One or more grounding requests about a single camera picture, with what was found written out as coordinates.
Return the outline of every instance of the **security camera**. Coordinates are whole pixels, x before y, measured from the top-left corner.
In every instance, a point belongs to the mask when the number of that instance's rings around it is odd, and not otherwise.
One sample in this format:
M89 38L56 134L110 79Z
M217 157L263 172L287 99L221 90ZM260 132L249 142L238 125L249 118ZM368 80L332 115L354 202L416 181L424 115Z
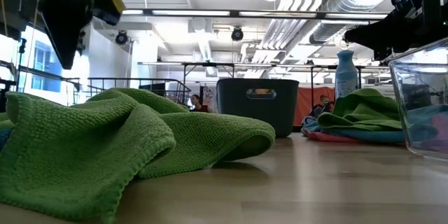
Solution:
M235 27L233 28L232 32L232 40L233 41L240 41L243 39L243 31L241 30L241 27Z
M117 36L115 37L115 42L118 45L125 45L128 41L127 32L126 31L119 31Z

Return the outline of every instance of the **dark gray plastic bin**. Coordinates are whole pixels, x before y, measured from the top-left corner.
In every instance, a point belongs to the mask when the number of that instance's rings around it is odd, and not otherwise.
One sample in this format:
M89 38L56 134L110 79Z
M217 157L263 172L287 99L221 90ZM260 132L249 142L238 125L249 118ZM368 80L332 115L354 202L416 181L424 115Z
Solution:
M293 131L298 86L296 80L219 80L219 113L265 121L274 127L278 137L287 137Z

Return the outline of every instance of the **green towel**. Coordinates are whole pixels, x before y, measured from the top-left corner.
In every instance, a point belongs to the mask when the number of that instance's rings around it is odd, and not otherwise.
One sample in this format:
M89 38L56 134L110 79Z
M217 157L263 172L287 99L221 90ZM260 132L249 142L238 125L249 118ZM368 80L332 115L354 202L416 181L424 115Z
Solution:
M72 107L7 98L14 130L0 154L0 201L73 221L113 222L135 176L189 172L274 143L266 122L189 113L145 90L107 90Z
M322 129L401 130L396 101L371 88L337 99L333 112L322 113L317 122Z

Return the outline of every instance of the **orange fabric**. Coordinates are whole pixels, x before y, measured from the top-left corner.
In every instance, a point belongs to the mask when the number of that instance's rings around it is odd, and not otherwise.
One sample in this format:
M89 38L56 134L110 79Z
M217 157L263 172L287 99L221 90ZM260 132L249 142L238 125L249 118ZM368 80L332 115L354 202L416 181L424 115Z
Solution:
M311 106L311 88L299 87L297 94L297 103L295 105L294 126L301 126L302 120L308 116L312 109ZM321 95L326 95L331 101L335 101L335 89L331 87L315 87L314 88L314 102L319 104L321 102Z

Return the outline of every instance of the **table surface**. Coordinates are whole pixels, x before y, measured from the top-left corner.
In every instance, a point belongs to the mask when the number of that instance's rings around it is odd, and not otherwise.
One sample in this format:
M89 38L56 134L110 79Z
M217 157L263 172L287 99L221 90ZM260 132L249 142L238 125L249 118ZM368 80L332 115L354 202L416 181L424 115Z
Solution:
M69 223L0 204L1 223ZM448 223L448 163L401 147L319 143L132 182L115 223Z

